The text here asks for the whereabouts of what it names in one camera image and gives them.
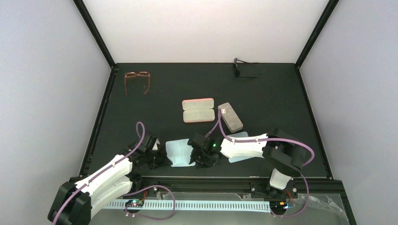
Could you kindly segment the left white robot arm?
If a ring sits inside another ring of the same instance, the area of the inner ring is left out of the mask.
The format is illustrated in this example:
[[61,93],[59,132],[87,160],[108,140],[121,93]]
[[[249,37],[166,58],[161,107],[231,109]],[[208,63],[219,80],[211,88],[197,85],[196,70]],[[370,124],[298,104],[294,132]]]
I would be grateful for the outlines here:
[[166,149],[150,133],[145,133],[92,175],[62,184],[48,220],[54,225],[87,225],[116,198],[145,192],[147,188],[143,187],[142,176],[137,172],[143,165],[149,169],[172,165]]

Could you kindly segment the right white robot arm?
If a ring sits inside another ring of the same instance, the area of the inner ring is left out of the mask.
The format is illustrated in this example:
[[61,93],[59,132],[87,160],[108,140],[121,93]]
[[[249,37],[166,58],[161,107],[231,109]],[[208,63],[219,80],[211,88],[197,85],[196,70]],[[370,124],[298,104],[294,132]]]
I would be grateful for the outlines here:
[[204,168],[214,166],[222,156],[265,159],[273,167],[267,183],[268,192],[273,196],[280,196],[292,178],[301,176],[308,152],[307,145],[277,128],[270,133],[248,137],[223,135],[211,139],[194,134],[187,144],[193,148],[191,162]]

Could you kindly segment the grey glasses case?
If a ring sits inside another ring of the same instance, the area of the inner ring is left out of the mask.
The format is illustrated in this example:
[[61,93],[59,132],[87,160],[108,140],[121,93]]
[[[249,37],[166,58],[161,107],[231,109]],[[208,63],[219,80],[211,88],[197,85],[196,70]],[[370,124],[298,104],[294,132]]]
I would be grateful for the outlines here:
[[231,133],[243,129],[242,121],[229,102],[219,105],[218,109],[221,110],[221,117]]

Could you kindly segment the pink glasses case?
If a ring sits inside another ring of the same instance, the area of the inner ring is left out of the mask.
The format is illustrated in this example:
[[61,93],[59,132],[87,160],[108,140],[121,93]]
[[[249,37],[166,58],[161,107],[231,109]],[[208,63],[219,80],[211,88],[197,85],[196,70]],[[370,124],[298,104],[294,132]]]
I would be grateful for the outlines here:
[[182,101],[185,123],[211,122],[215,120],[214,99],[200,98]]

